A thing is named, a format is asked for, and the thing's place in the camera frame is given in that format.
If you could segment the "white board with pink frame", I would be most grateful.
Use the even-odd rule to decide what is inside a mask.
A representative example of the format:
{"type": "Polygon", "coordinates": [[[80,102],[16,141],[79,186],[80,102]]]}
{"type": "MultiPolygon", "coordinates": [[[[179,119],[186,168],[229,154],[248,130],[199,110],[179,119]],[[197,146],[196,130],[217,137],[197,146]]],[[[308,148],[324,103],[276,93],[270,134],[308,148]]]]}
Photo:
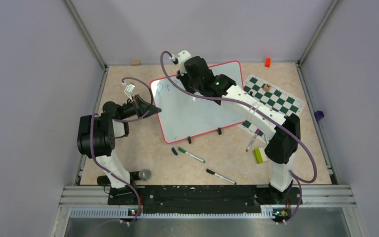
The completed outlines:
{"type": "Polygon", "coordinates": [[[150,87],[154,105],[161,109],[157,116],[168,144],[244,122],[232,110],[179,91],[165,77],[151,81],[150,87]]]}

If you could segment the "blue marker cap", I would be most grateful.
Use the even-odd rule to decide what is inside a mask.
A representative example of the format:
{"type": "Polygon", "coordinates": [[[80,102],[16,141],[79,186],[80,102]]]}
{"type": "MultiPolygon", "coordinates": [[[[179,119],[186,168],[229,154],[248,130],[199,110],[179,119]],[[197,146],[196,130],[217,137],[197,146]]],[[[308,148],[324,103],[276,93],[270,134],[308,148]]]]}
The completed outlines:
{"type": "Polygon", "coordinates": [[[176,155],[176,156],[178,155],[178,153],[177,153],[177,151],[175,150],[175,148],[171,148],[171,150],[172,150],[172,152],[173,152],[174,155],[176,155]]]}

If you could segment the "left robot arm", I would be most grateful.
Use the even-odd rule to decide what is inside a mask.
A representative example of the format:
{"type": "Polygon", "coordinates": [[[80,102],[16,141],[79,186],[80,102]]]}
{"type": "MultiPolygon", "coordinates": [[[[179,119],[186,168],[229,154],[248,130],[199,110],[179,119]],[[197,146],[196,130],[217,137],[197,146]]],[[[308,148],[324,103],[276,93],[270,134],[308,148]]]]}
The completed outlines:
{"type": "Polygon", "coordinates": [[[126,204],[133,204],[138,199],[135,182],[146,181],[152,174],[148,169],[127,171],[114,151],[115,141],[129,135],[127,118],[137,116],[144,119],[161,111],[152,102],[146,102],[136,95],[122,105],[113,101],[106,102],[99,116],[80,118],[77,136],[79,152],[94,160],[104,171],[105,175],[97,178],[98,185],[113,188],[113,195],[120,196],[126,204]]]}

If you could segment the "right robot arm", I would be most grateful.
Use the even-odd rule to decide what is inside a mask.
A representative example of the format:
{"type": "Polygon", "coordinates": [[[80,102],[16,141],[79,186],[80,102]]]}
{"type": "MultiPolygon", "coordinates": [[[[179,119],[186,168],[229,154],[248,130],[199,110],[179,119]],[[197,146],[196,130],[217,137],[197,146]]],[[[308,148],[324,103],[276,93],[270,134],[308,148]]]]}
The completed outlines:
{"type": "Polygon", "coordinates": [[[225,74],[214,74],[206,61],[189,53],[171,56],[178,65],[177,79],[186,92],[197,98],[208,98],[220,106],[244,117],[268,140],[265,155],[272,161],[269,196],[275,203],[283,203],[290,196],[292,177],[291,158],[295,156],[300,139],[300,119],[285,116],[263,105],[249,95],[236,81],[225,74]]]}

